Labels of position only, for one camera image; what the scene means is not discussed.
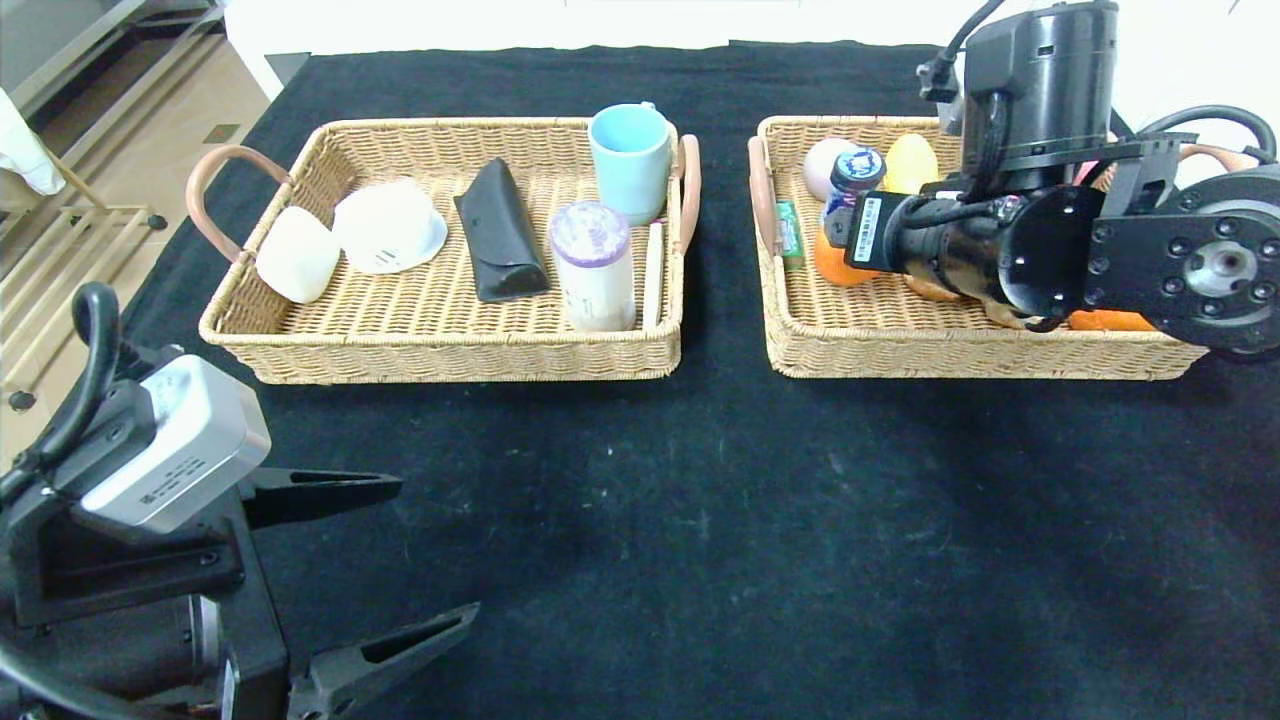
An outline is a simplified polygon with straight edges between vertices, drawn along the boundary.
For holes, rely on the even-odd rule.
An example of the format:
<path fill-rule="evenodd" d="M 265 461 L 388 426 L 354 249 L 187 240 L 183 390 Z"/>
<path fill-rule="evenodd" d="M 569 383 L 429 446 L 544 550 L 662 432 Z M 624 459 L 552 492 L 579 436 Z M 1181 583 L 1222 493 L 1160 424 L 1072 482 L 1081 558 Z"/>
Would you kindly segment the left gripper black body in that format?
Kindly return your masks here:
<path fill-rule="evenodd" d="M 242 492 L 229 489 L 201 519 L 229 539 L 242 578 L 159 605 L 163 643 L 147 703 L 187 717 L 282 719 L 289 659 Z"/>

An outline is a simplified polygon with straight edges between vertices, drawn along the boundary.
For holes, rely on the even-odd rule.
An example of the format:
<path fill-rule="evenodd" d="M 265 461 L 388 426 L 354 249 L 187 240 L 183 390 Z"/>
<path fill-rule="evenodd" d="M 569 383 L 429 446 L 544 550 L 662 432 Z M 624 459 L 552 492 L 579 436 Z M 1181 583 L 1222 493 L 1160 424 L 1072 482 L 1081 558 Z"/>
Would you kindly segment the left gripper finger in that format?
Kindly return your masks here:
<path fill-rule="evenodd" d="M 456 647 L 481 605 L 466 603 L 353 644 L 325 650 L 291 680 L 288 719 L 349 719 Z"/>
<path fill-rule="evenodd" d="M 239 482 L 251 528 L 332 518 L 397 497 L 403 480 L 384 473 L 257 468 Z"/>

